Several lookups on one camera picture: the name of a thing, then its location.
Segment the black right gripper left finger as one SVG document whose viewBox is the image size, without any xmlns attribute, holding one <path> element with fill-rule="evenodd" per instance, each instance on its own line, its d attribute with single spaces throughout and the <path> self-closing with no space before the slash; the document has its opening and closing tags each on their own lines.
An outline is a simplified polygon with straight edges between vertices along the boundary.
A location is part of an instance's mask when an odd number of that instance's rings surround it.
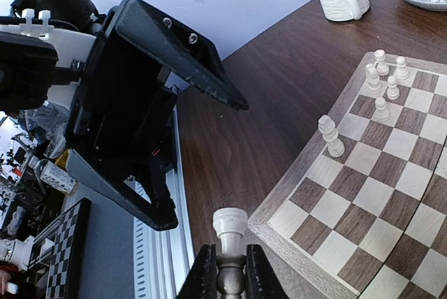
<svg viewBox="0 0 447 299">
<path fill-rule="evenodd" d="M 215 244 L 206 244 L 200 248 L 177 298 L 217 298 L 217 249 Z"/>
</svg>

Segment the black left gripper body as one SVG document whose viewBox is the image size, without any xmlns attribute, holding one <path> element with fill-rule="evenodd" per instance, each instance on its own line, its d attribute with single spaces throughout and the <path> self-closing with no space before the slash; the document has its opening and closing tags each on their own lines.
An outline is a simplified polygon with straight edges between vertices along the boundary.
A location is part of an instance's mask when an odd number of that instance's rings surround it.
<svg viewBox="0 0 447 299">
<path fill-rule="evenodd" d="M 176 94 L 154 48 L 173 21 L 165 15 L 109 16 L 98 32 L 66 126 L 66 144 L 97 159 L 173 160 Z"/>
</svg>

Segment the white chess pawn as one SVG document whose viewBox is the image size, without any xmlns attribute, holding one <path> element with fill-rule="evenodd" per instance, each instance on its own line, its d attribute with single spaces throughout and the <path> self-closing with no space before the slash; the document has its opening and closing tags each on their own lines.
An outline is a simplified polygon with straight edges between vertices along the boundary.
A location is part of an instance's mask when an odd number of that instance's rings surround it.
<svg viewBox="0 0 447 299">
<path fill-rule="evenodd" d="M 396 58 L 395 77 L 401 81 L 404 81 L 409 77 L 409 70 L 406 66 L 406 59 L 403 56 L 398 56 Z"/>
<path fill-rule="evenodd" d="M 400 90 L 398 88 L 397 78 L 395 76 L 389 76 L 387 79 L 388 87 L 386 95 L 389 100 L 395 101 L 400 97 Z"/>
</svg>

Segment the white chess rook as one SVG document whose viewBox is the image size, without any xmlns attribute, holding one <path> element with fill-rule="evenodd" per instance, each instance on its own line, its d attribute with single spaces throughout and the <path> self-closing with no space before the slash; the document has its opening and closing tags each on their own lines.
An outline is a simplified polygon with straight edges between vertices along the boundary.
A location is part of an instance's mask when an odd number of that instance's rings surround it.
<svg viewBox="0 0 447 299">
<path fill-rule="evenodd" d="M 376 60 L 376 71 L 379 75 L 385 76 L 390 72 L 389 66 L 386 63 L 386 54 L 382 49 L 374 52 L 374 58 Z"/>
<path fill-rule="evenodd" d="M 221 242 L 217 256 L 217 291 L 221 298 L 241 298 L 245 288 L 241 240 L 248 224 L 247 213 L 236 207 L 225 207 L 213 214 L 213 228 Z"/>
</svg>

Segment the white chess knight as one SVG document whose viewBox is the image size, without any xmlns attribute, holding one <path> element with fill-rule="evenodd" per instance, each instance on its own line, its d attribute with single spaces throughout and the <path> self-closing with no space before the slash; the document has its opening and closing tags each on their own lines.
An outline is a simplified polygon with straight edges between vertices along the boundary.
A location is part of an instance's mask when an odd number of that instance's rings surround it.
<svg viewBox="0 0 447 299">
<path fill-rule="evenodd" d="M 366 77 L 367 91 L 370 94 L 378 96 L 381 93 L 382 86 L 380 83 L 379 74 L 377 73 L 377 70 L 373 64 L 366 65 L 365 77 Z"/>
</svg>

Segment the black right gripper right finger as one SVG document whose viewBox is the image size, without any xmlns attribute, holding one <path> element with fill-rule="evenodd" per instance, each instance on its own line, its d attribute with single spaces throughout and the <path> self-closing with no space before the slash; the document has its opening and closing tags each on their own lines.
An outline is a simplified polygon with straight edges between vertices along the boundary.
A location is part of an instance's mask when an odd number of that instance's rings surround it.
<svg viewBox="0 0 447 299">
<path fill-rule="evenodd" d="M 285 298 L 285 292 L 274 270 L 258 244 L 246 248 L 246 298 Z"/>
</svg>

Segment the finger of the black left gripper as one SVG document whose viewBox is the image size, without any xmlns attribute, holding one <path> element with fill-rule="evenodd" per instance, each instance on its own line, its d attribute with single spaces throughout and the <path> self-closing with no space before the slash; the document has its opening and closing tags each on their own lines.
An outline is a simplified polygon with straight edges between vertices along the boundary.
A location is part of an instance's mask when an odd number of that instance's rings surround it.
<svg viewBox="0 0 447 299">
<path fill-rule="evenodd" d="M 143 0 L 122 0 L 112 25 L 120 38 L 202 93 L 235 110 L 249 109 L 215 45 L 193 29 Z"/>
<path fill-rule="evenodd" d="M 139 162 L 132 156 L 114 158 L 71 149 L 66 169 L 79 183 L 113 201 L 155 231 L 177 227 L 175 204 L 158 159 Z"/>
</svg>

